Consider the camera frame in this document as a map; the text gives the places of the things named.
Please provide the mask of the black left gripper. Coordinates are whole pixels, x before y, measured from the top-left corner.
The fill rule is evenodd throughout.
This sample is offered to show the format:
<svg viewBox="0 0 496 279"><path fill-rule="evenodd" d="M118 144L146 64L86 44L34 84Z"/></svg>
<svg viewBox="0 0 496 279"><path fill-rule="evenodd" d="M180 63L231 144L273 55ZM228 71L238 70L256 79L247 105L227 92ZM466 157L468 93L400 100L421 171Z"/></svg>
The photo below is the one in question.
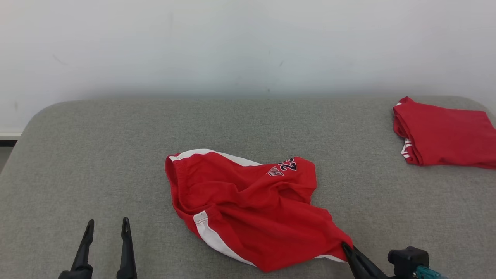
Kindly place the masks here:
<svg viewBox="0 0 496 279"><path fill-rule="evenodd" d="M88 263L89 248L93 242L94 219L88 221L83 234L78 251L73 260L71 270L64 270L58 279L92 279L93 267ZM127 217L122 221L122 254L119 270L116 273L117 279L137 279L137 269L135 263L134 247L131 235L131 225Z"/></svg>

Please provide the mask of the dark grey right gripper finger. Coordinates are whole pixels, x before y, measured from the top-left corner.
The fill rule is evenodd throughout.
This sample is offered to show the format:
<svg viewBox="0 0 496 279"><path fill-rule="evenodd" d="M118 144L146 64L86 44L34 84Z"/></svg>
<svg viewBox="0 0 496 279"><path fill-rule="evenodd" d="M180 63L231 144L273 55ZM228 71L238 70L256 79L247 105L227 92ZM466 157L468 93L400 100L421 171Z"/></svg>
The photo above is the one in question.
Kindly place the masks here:
<svg viewBox="0 0 496 279"><path fill-rule="evenodd" d="M388 279L389 277L355 246L341 243L355 279Z"/></svg>

